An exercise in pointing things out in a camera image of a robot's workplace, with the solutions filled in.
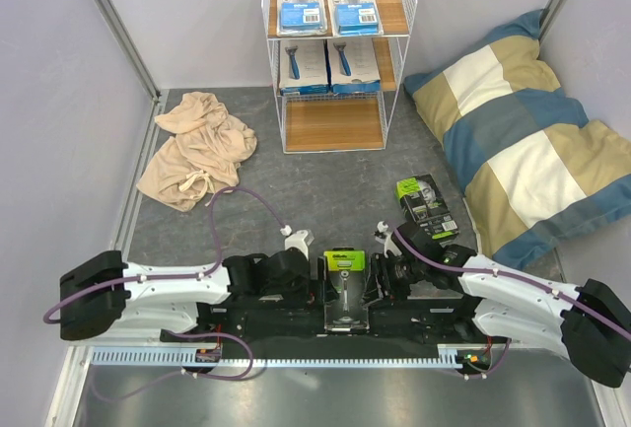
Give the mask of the Gillette razor white card pack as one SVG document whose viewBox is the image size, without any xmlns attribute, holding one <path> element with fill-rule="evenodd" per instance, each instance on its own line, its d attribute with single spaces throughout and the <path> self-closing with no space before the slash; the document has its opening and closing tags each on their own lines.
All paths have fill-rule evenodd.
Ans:
<svg viewBox="0 0 631 427">
<path fill-rule="evenodd" d="M 334 37 L 384 33 L 376 0 L 327 0 L 327 4 Z"/>
</svg>

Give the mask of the blue Gillette razor blister pack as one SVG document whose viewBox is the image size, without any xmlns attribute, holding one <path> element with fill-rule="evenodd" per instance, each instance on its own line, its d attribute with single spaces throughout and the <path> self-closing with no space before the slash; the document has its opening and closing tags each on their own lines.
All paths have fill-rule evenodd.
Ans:
<svg viewBox="0 0 631 427">
<path fill-rule="evenodd" d="M 324 0 L 277 0 L 279 36 L 323 36 L 326 31 Z"/>
</svg>

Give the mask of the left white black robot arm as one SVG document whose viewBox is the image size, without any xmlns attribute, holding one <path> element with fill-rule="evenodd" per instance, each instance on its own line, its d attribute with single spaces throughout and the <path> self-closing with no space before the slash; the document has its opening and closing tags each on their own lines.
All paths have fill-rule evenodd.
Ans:
<svg viewBox="0 0 631 427">
<path fill-rule="evenodd" d="M 186 333 L 205 341 L 216 330 L 211 308 L 306 309 L 319 294 L 302 251 L 251 253 L 200 266 L 143 265 L 107 250 L 60 279 L 60 337 L 139 338 Z"/>
</svg>

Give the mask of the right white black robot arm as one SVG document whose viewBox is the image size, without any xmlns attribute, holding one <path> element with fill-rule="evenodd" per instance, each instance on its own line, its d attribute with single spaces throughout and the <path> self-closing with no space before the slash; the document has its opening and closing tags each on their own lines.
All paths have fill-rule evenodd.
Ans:
<svg viewBox="0 0 631 427">
<path fill-rule="evenodd" d="M 458 292 L 473 305 L 452 316 L 458 339 L 484 334 L 533 343 L 601 385 L 622 386 L 630 371 L 630 311 L 606 284 L 533 276 L 461 245 L 441 246 L 413 223 L 393 229 L 380 222 L 375 237 L 384 247 L 373 258 L 384 295 L 407 299 L 420 281 Z"/>
</svg>

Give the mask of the Harry's razor box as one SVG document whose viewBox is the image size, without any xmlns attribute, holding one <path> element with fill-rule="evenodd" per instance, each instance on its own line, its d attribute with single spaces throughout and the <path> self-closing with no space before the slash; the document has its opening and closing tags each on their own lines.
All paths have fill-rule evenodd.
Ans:
<svg viewBox="0 0 631 427">
<path fill-rule="evenodd" d="M 329 91 L 324 41 L 281 40 L 278 85 L 282 96 L 321 95 Z"/>
<path fill-rule="evenodd" d="M 329 39 L 326 46 L 333 94 L 375 93 L 381 89 L 375 49 L 369 37 Z"/>
</svg>

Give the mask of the black green Gillette razor box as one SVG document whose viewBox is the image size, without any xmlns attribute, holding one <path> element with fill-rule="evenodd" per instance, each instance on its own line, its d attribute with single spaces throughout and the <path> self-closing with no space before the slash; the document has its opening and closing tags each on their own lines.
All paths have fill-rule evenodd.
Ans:
<svg viewBox="0 0 631 427">
<path fill-rule="evenodd" d="M 364 333 L 369 329 L 366 254 L 358 249 L 331 249 L 323 254 L 324 329 L 329 333 Z"/>
</svg>

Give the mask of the black green razor box portrait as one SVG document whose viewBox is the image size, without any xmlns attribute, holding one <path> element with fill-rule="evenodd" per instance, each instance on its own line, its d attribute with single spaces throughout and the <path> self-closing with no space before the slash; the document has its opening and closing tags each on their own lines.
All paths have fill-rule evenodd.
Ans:
<svg viewBox="0 0 631 427">
<path fill-rule="evenodd" d="M 423 229 L 432 240 L 446 242 L 459 234 L 459 227 L 431 175 L 399 180 L 395 190 L 405 218 Z"/>
</svg>

